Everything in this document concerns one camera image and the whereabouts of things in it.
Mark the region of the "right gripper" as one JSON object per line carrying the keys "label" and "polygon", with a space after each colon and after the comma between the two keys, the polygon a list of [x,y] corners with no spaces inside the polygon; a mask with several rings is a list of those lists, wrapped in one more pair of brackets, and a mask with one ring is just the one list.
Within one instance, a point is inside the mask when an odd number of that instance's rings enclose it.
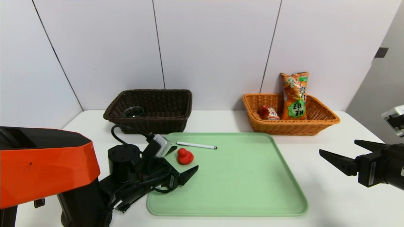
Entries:
{"label": "right gripper", "polygon": [[389,184],[404,189],[403,143],[385,144],[365,140],[355,140],[361,148],[371,151],[355,159],[319,149],[319,155],[346,176],[356,176],[365,187]]}

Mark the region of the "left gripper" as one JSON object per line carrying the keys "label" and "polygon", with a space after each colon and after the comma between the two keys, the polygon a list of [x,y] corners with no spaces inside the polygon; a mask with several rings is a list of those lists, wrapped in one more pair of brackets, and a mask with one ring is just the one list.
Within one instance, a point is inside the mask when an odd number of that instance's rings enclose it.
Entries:
{"label": "left gripper", "polygon": [[[171,146],[165,156],[171,154],[177,149],[177,146]],[[184,186],[198,171],[199,166],[194,166],[187,171],[179,173],[175,167],[165,158],[151,159],[151,183],[152,190],[175,190],[179,185]]]}

